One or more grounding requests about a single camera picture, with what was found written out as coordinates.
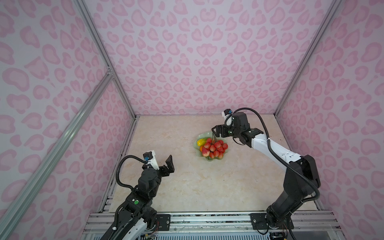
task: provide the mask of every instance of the pink wall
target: pink wall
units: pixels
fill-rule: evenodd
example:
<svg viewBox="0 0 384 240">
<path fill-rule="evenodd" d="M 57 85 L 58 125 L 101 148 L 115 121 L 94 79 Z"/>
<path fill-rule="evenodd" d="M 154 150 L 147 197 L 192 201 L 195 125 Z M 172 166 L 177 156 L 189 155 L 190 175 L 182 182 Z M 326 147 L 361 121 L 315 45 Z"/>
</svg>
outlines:
<svg viewBox="0 0 384 240">
<path fill-rule="evenodd" d="M 137 114 L 273 113 L 331 0 L 87 0 Z"/>
<path fill-rule="evenodd" d="M 10 239 L 76 239 L 100 205 L 129 124 L 110 83 Z"/>
<path fill-rule="evenodd" d="M 0 6 L 0 217 L 106 72 L 72 1 L 36 2 Z"/>
<path fill-rule="evenodd" d="M 278 117 L 349 240 L 384 235 L 384 4 L 348 0 Z"/>
</svg>

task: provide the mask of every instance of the translucent green bowl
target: translucent green bowl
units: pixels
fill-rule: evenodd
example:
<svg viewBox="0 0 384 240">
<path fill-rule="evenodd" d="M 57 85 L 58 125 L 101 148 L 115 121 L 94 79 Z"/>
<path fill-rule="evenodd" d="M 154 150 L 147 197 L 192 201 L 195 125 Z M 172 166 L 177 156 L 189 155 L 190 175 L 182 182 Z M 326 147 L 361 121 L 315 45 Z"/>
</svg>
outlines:
<svg viewBox="0 0 384 240">
<path fill-rule="evenodd" d="M 219 159 L 218 157 L 215 157 L 215 158 L 210 158 L 210 157 L 204 157 L 203 154 L 201 153 L 200 151 L 200 147 L 197 145 L 197 141 L 201 138 L 212 138 L 212 131 L 208 131 L 208 132 L 205 132 L 205 133 L 202 133 L 200 135 L 197 136 L 196 140 L 193 142 L 193 147 L 195 148 L 196 150 L 196 156 L 198 157 L 203 157 L 205 158 L 207 161 L 211 162 L 213 161 L 214 159 Z M 225 140 L 225 138 L 222 138 L 222 137 L 217 137 L 216 138 L 217 140 L 222 140 L 224 143 L 227 143 L 227 141 Z M 223 158 L 224 156 L 226 155 L 226 153 L 228 152 L 228 149 L 225 150 L 225 153 L 223 154 Z"/>
</svg>

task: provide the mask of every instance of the yellow fruit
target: yellow fruit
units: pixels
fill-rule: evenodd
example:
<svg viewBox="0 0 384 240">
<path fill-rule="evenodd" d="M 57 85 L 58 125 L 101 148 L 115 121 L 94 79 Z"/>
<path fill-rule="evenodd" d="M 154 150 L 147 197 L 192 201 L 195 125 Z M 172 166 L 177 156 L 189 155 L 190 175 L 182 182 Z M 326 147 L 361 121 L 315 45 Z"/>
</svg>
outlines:
<svg viewBox="0 0 384 240">
<path fill-rule="evenodd" d="M 201 139 L 199 139 L 199 140 L 197 141 L 197 145 L 198 145 L 199 147 L 201 147 L 201 146 L 203 146 L 206 142 L 207 142 L 206 139 L 201 138 Z"/>
</svg>

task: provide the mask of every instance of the beige table surface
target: beige table surface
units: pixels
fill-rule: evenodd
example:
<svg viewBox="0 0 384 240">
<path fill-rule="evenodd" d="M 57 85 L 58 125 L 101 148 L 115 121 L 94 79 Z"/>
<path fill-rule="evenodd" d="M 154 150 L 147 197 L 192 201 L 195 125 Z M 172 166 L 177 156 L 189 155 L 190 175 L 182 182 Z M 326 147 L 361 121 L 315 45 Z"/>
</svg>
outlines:
<svg viewBox="0 0 384 240">
<path fill-rule="evenodd" d="M 262 115 L 271 139 L 288 148 L 273 115 Z M 256 115 L 248 114 L 252 128 L 262 130 Z M 142 158 L 154 150 L 159 166 L 171 154 L 175 172 L 163 177 L 152 207 L 158 212 L 258 211 L 266 210 L 283 191 L 285 171 L 263 153 L 241 146 L 227 138 L 228 149 L 222 160 L 197 157 L 192 144 L 213 126 L 223 124 L 219 115 L 143 116 L 137 124 L 128 154 Z M 141 176 L 142 163 L 129 159 L 120 173 L 123 183 L 133 186 Z M 116 208 L 130 189 L 117 185 L 109 209 Z M 299 210 L 317 210 L 307 202 Z"/>
</svg>

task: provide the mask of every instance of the strawberry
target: strawberry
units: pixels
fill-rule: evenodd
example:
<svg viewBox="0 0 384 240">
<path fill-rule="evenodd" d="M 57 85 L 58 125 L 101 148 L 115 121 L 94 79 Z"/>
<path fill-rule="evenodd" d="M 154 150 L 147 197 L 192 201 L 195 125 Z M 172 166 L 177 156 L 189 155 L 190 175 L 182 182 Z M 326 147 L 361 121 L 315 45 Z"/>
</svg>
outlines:
<svg viewBox="0 0 384 240">
<path fill-rule="evenodd" d="M 209 150 L 206 149 L 205 147 L 203 148 L 203 150 L 201 152 L 202 152 L 204 157 L 208 157 L 209 156 Z"/>
</svg>

